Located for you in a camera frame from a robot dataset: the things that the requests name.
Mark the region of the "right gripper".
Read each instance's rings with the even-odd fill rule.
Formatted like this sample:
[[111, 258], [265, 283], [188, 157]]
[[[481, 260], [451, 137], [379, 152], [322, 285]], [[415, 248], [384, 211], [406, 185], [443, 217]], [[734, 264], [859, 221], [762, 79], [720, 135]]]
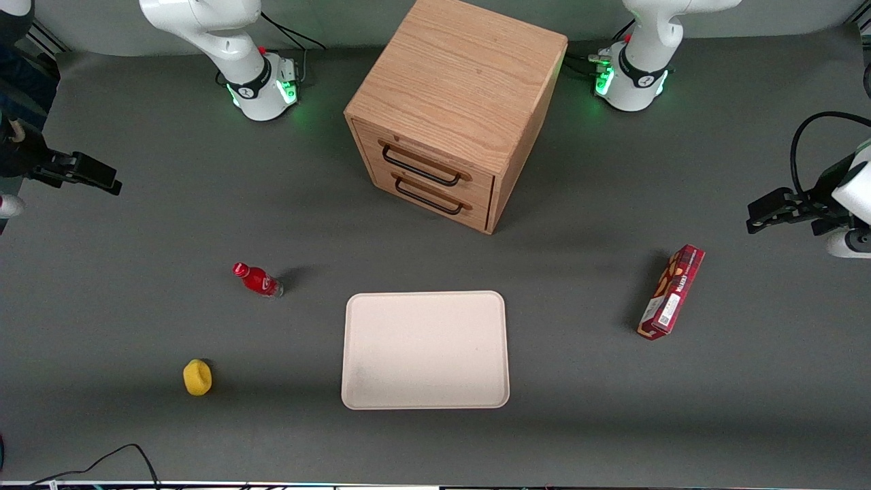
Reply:
[[97, 187], [111, 195], [119, 196], [122, 182], [117, 179], [117, 170], [99, 159], [83, 152], [71, 155], [51, 152], [43, 134], [37, 127], [21, 120], [2, 118], [1, 129], [1, 177], [29, 176], [52, 187], [74, 184], [77, 180]]

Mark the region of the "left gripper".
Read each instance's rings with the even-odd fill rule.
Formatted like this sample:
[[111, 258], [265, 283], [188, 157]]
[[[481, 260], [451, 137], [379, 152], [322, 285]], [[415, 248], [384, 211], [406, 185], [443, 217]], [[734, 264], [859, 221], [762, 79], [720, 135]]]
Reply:
[[[853, 155], [828, 167], [808, 195], [825, 217], [812, 221], [814, 235], [850, 227], [850, 214], [870, 225], [870, 140], [863, 142]], [[791, 189], [774, 189], [746, 208], [749, 212], [746, 231], [750, 235], [766, 227], [808, 220], [802, 199]]]

